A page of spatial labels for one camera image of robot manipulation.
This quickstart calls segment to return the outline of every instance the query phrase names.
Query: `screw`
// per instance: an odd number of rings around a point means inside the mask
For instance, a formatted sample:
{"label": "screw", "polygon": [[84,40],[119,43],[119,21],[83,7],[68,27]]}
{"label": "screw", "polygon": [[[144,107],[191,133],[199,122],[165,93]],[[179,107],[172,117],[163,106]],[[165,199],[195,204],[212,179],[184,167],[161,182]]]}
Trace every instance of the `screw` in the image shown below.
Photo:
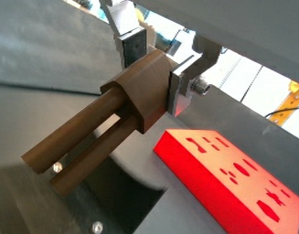
{"label": "screw", "polygon": [[103,223],[101,222],[93,222],[93,224],[92,224],[92,233],[93,234],[101,234],[103,229],[104,229]]}
{"label": "screw", "polygon": [[53,172],[54,172],[54,173],[60,173],[60,172],[62,171],[62,169],[64,169],[62,165],[61,165],[58,162],[56,162],[56,163],[53,164],[53,166],[52,166]]}

